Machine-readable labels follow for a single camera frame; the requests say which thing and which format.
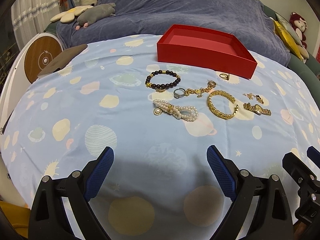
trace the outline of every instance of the gold watch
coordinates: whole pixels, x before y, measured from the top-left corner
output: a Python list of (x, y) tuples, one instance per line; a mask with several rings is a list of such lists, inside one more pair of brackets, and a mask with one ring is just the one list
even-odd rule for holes
[(251, 111), (251, 112), (254, 112), (256, 113), (257, 115), (262, 115), (262, 114), (265, 114), (265, 115), (271, 115), (271, 111), (269, 109), (263, 109), (261, 106), (259, 105), (250, 105), (250, 103), (244, 103), (243, 104), (243, 108), (245, 110), (248, 110), (248, 111)]

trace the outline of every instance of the jewelry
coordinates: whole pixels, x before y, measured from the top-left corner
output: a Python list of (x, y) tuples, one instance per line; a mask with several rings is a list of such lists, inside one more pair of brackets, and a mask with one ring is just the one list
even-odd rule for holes
[[(203, 93), (209, 93), (209, 91), (213, 88), (216, 87), (216, 82), (212, 81), (212, 80), (208, 80), (208, 87), (206, 88), (200, 88), (200, 89), (191, 89), (191, 88), (188, 88), (187, 90), (184, 90), (183, 88), (178, 88), (176, 89), (174, 92), (173, 92), (173, 95), (175, 98), (182, 98), (184, 96), (189, 96), (190, 94), (197, 94), (197, 98), (200, 98), (202, 97), (202, 94)], [(181, 90), (183, 92), (183, 94), (178, 94), (176, 93), (177, 90)]]
[[(167, 75), (176, 77), (177, 79), (175, 81), (173, 81), (172, 83), (170, 83), (170, 84), (161, 84), (160, 85), (160, 84), (152, 84), (152, 83), (150, 83), (151, 78), (154, 77), (155, 75), (158, 75), (158, 74), (167, 74)], [(180, 76), (177, 73), (174, 73), (173, 71), (169, 71), (169, 70), (166, 70), (166, 71), (165, 70), (158, 70), (158, 71), (152, 72), (149, 76), (147, 76), (147, 78), (146, 78), (146, 86), (149, 87), (149, 88), (155, 89), (156, 92), (162, 93), (162, 92), (166, 91), (169, 88), (175, 87), (176, 85), (179, 84), (180, 81), (181, 81)]]
[(263, 109), (261, 106), (259, 105), (250, 105), (250, 103), (244, 103), (243, 104), (243, 108), (245, 110), (248, 110), (248, 111), (251, 111), (251, 112), (254, 112), (256, 113), (257, 115), (262, 115), (262, 114), (265, 114), (265, 115), (271, 115), (271, 111), (269, 109)]
[(221, 73), (219, 75), (219, 77), (221, 77), (224, 80), (229, 80), (230, 79), (230, 74)]
[[(194, 106), (174, 106), (161, 99), (153, 100), (153, 103), (157, 106), (157, 108), (153, 110), (155, 115), (161, 115), (162, 111), (165, 111), (168, 114), (172, 114), (176, 119), (182, 118), (188, 122), (195, 121), (199, 115)], [(187, 111), (189, 114), (182, 114), (182, 111)]]
[(238, 112), (238, 109), (239, 109), (238, 105), (236, 105), (235, 111), (233, 114), (224, 114), (213, 106), (213, 103), (211, 102), (211, 98), (213, 96), (223, 96), (223, 97), (229, 99), (231, 101), (231, 103), (234, 103), (236, 101), (236, 99), (232, 95), (230, 95), (229, 93), (227, 93), (225, 91), (216, 90), (216, 91), (211, 92), (210, 95), (208, 96), (207, 103), (208, 103), (210, 111), (213, 114), (215, 114), (217, 117), (222, 118), (224, 120), (231, 119), (232, 117), (234, 117), (236, 115), (236, 113)]
[[(182, 91), (182, 94), (178, 94), (176, 91), (178, 91), (178, 90), (180, 90), (180, 91)], [(186, 91), (183, 89), (183, 88), (177, 88), (174, 92), (173, 92), (173, 96), (174, 96), (174, 98), (183, 98), (184, 96), (185, 96), (185, 94), (186, 94)]]
[(263, 99), (259, 96), (259, 95), (254, 95), (252, 93), (250, 94), (243, 94), (244, 96), (248, 97), (250, 100), (252, 100), (253, 98), (256, 98), (256, 100), (260, 103), (263, 104)]

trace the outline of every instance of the red stuffed monkey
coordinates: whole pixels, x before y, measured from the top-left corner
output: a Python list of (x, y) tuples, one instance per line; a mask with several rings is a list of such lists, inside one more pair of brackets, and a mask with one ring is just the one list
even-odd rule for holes
[(303, 47), (306, 49), (307, 44), (305, 43), (306, 36), (304, 35), (304, 32), (308, 28), (307, 22), (303, 17), (301, 17), (301, 15), (293, 12), (290, 17), (290, 24), (301, 40)]

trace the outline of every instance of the wooden circle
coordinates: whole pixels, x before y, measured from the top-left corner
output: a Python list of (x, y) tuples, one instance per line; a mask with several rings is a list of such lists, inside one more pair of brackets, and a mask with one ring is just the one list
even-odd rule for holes
[(24, 71), (30, 83), (36, 81), (40, 71), (61, 52), (59, 42), (50, 36), (35, 40), (29, 47), (24, 60)]

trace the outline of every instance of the gray plush toy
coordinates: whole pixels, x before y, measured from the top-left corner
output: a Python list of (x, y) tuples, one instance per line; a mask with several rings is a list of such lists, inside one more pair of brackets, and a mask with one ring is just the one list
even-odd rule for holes
[(114, 9), (114, 6), (116, 6), (115, 3), (106, 3), (87, 9), (78, 17), (76, 31), (80, 30), (82, 26), (85, 29), (98, 20), (108, 16), (115, 16), (114, 13), (116, 10)]

